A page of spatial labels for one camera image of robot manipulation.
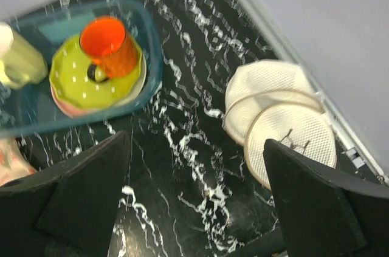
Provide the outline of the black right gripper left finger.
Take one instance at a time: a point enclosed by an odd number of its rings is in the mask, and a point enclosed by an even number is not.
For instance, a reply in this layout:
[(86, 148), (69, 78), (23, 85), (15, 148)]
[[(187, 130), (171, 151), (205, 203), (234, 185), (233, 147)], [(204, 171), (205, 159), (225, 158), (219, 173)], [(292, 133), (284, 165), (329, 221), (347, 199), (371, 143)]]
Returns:
[(124, 131), (1, 187), (2, 256), (106, 256), (129, 164)]

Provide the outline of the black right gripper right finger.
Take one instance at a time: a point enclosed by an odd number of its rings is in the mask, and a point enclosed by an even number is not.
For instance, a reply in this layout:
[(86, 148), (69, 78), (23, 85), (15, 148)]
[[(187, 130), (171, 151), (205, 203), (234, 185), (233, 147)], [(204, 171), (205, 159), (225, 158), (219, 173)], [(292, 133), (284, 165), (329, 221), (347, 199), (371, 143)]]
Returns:
[(263, 157), (289, 256), (388, 256), (388, 187), (267, 139)]

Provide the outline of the white mesh cylindrical laundry bag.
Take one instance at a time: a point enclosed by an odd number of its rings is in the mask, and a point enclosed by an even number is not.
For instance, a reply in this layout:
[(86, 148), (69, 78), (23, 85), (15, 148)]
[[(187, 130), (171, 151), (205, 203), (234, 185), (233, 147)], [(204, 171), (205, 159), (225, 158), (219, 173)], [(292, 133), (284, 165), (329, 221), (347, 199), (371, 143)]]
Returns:
[(260, 60), (239, 66), (226, 87), (223, 127), (243, 147), (250, 173), (267, 189), (267, 139), (331, 168), (337, 164), (335, 134), (323, 103), (294, 63)]

